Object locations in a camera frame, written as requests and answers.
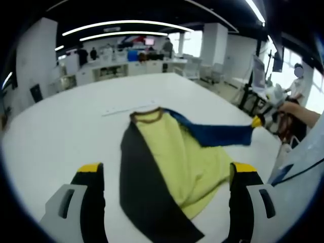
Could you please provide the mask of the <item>person's right hand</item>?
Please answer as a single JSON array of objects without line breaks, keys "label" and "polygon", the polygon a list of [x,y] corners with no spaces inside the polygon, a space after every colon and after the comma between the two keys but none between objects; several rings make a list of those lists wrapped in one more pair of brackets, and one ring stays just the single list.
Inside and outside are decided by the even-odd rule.
[{"label": "person's right hand", "polygon": [[299,104],[287,101],[278,108],[278,111],[295,115],[299,108]]}]

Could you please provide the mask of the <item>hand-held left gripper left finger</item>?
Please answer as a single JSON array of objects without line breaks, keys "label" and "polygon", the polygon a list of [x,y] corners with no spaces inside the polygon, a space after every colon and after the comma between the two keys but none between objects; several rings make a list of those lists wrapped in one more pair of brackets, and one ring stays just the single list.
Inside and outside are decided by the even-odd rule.
[{"label": "hand-held left gripper left finger", "polygon": [[41,227],[55,242],[108,242],[102,163],[80,167],[46,202]]}]

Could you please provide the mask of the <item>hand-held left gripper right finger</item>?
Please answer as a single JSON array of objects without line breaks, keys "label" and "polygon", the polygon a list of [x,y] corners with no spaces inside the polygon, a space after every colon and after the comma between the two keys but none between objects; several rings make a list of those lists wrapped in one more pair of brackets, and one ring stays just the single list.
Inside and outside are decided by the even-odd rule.
[{"label": "hand-held left gripper right finger", "polygon": [[228,242],[279,242],[289,232],[281,195],[252,165],[230,164],[229,189]]}]

